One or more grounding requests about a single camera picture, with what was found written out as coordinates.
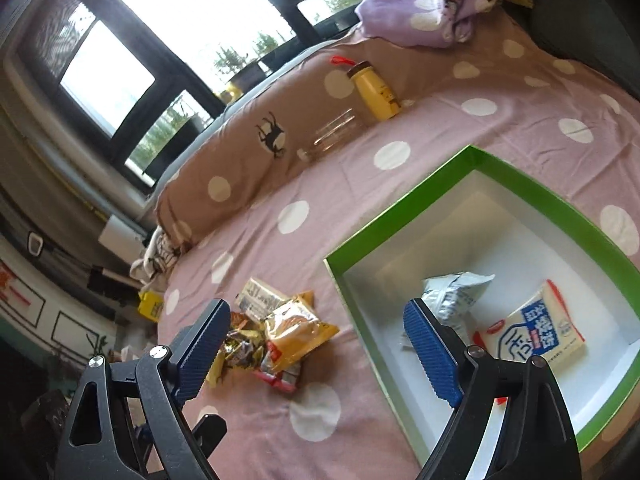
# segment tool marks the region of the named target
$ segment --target potted plant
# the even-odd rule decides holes
[[[216,69],[225,75],[233,74],[229,82],[242,93],[248,92],[266,78],[257,61],[247,61],[248,54],[242,56],[233,47],[224,46],[220,47],[217,54],[218,59],[214,62]]]

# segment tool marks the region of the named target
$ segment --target bright sky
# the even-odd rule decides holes
[[[213,68],[215,51],[232,46],[254,54],[259,31],[293,37],[268,0],[123,0],[178,56],[214,89],[224,87]]]
[[[256,57],[259,32],[279,43],[294,33],[268,0],[123,0],[209,87],[220,92],[230,75],[214,66],[220,46]],[[324,0],[300,4],[313,22],[331,15]],[[153,77],[102,24],[89,34],[62,84],[113,134]]]

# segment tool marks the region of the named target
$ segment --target white polka dot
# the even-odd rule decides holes
[[[411,146],[404,140],[395,140],[377,150],[373,163],[379,170],[394,170],[402,166],[411,155]]]
[[[234,262],[234,258],[229,253],[222,253],[211,266],[211,283],[219,285],[224,280],[226,272]]]
[[[524,82],[529,86],[533,86],[534,88],[542,88],[543,86],[550,85],[550,83],[542,81],[542,79],[536,79],[535,77],[531,77],[529,75],[524,76]]]
[[[222,176],[215,176],[209,180],[207,190],[215,202],[224,202],[231,196],[231,186],[228,180]]]
[[[184,243],[191,238],[191,228],[187,222],[183,222],[182,220],[174,223],[174,233],[180,243]]]
[[[200,243],[198,244],[198,248],[199,249],[204,249],[207,246],[207,244],[209,243],[209,241],[213,238],[213,235],[215,233],[216,232],[213,231],[212,233],[209,233],[207,236],[205,236],[202,240],[200,240]]]
[[[471,79],[479,75],[480,70],[468,61],[457,62],[453,66],[453,77],[456,79]]]
[[[566,59],[556,59],[554,61],[554,67],[563,74],[575,74],[575,67]]]
[[[298,200],[282,209],[278,215],[278,231],[287,235],[298,229],[309,214],[309,203],[306,200]]]
[[[474,7],[476,8],[476,12],[487,12],[494,8],[494,3],[489,0],[476,0]]]
[[[618,101],[607,94],[600,94],[600,98],[606,102],[606,104],[609,105],[615,113],[618,115],[620,114],[620,103]]]
[[[324,76],[324,89],[336,99],[344,99],[351,95],[355,86],[342,70],[331,70]]]
[[[600,212],[600,228],[627,256],[640,249],[640,235],[631,215],[617,205],[607,205]]]
[[[593,141],[593,134],[587,125],[578,119],[560,119],[558,121],[560,131],[575,142],[589,144]]]
[[[289,420],[300,438],[320,442],[329,438],[340,420],[340,398],[323,383],[309,383],[289,404]]]
[[[463,102],[462,109],[470,115],[482,117],[485,115],[495,114],[498,106],[489,99],[476,98]]]
[[[409,24],[417,30],[431,32],[440,28],[442,24],[442,13],[439,11],[416,12],[411,16]]]
[[[218,410],[213,406],[205,406],[198,413],[198,420],[196,420],[196,424],[199,423],[200,419],[205,415],[219,415]]]
[[[180,301],[180,291],[176,288],[171,291],[169,296],[164,301],[164,313],[170,315]]]
[[[518,58],[524,56],[524,47],[517,41],[504,40],[502,42],[502,51],[505,56]]]
[[[444,0],[415,0],[414,6],[422,10],[438,10],[444,6]]]
[[[298,155],[298,158],[302,161],[302,162],[309,162],[309,156],[306,154],[306,151],[303,150],[302,148],[300,148],[296,154]]]

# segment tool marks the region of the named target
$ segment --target deer print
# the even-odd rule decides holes
[[[285,133],[276,121],[276,117],[273,113],[269,112],[269,115],[271,116],[271,120],[267,117],[263,117],[263,120],[268,123],[270,130],[265,133],[262,127],[256,124],[256,128],[258,128],[258,136],[260,137],[260,142],[263,143],[271,153],[273,153],[273,158],[280,158],[287,151],[284,149]]]

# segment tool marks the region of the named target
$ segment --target snack pile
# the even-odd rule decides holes
[[[554,368],[584,345],[569,309],[551,280],[546,280],[533,298],[488,328],[475,330],[472,307],[495,275],[459,272],[424,280],[422,300],[440,323],[452,327],[469,345],[485,348],[493,357],[525,362],[540,355]],[[406,334],[404,348],[413,348]]]
[[[231,327],[207,375],[215,387],[227,370],[251,370],[285,392],[296,389],[302,358],[338,333],[314,311],[312,291],[288,298],[255,278],[236,297]]]

